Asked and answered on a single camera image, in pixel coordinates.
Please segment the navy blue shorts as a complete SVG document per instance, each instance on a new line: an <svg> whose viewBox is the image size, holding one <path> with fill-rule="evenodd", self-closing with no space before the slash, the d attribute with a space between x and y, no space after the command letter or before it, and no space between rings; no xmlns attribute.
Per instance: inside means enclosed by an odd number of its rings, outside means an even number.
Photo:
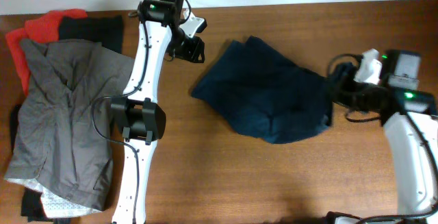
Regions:
<svg viewBox="0 0 438 224"><path fill-rule="evenodd" d="M258 37L232 41L191 91L238 134L271 144L320 135L333 124L325 78Z"/></svg>

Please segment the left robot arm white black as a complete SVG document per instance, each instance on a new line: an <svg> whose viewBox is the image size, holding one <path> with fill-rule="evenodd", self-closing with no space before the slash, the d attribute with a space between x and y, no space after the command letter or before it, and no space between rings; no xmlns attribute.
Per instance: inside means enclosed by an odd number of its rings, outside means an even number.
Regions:
<svg viewBox="0 0 438 224"><path fill-rule="evenodd" d="M124 164L112 222L146 221L146 188L151 160L166 128L166 113L157 100L165 55L191 63L205 61L205 43L198 34L207 21L183 6L188 0L143 0L131 17L139 20L133 70L123 93L108 97L123 139Z"/></svg>

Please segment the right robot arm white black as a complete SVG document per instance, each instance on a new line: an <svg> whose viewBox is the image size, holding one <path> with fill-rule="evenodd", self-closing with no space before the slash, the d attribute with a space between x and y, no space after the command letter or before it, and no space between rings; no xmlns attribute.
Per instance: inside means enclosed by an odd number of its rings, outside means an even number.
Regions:
<svg viewBox="0 0 438 224"><path fill-rule="evenodd" d="M419 91L420 54L370 49L354 54L357 62L327 66L328 91L334 103L353 112L376 113L394 161L398 193L396 214L358 217L329 212L326 223L437 222L437 104Z"/></svg>

